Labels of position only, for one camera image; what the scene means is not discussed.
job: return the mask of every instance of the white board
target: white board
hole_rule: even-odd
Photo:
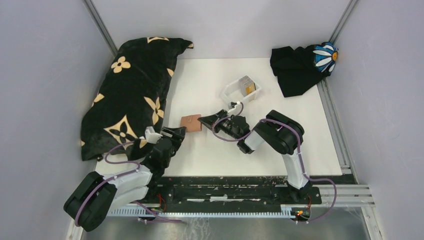
[[[246,104],[242,113],[250,127],[271,110],[292,118],[305,130],[301,150],[306,171],[310,175],[341,175],[318,88],[314,86],[302,96],[284,98],[269,58],[179,60],[167,98],[163,126],[176,128],[182,116],[207,116],[227,110],[220,98],[222,89],[245,75],[262,86],[257,99]],[[104,174],[118,172],[119,168],[101,161],[96,170]],[[181,148],[165,170],[165,176],[286,175],[281,155],[266,143],[252,154],[243,154],[235,142],[216,138],[206,127],[201,132],[186,134]]]

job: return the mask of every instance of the black pillow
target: black pillow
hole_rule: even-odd
[[[162,128],[171,77],[177,56],[193,43],[181,38],[144,37],[125,42],[111,64],[92,107],[81,123],[82,160],[102,159],[102,154],[130,141],[113,154],[136,160],[153,145],[139,137],[146,127]]]

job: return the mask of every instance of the metal floor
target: metal floor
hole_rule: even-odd
[[[326,208],[313,207],[312,218]],[[133,217],[107,217],[83,240],[369,240],[360,207],[339,207],[311,224],[284,218],[180,218],[186,223],[144,224]]]

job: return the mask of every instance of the gray wall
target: gray wall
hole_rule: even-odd
[[[93,165],[80,124],[112,60],[81,0],[0,0],[0,239],[60,240]]]
[[[194,42],[182,58],[268,58],[271,48],[328,41],[349,0],[93,0],[113,41]]]
[[[423,239],[424,1],[363,0],[328,79],[388,239]]]

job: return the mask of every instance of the white plastic container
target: white plastic container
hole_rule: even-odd
[[[259,91],[262,89],[261,86],[252,79],[256,89],[249,95],[243,96],[242,90],[240,89],[239,80],[240,79],[232,81],[231,83],[227,84],[222,90],[221,98],[227,104],[230,104],[231,102],[240,101],[244,105],[246,105],[248,102],[255,100],[258,96]]]

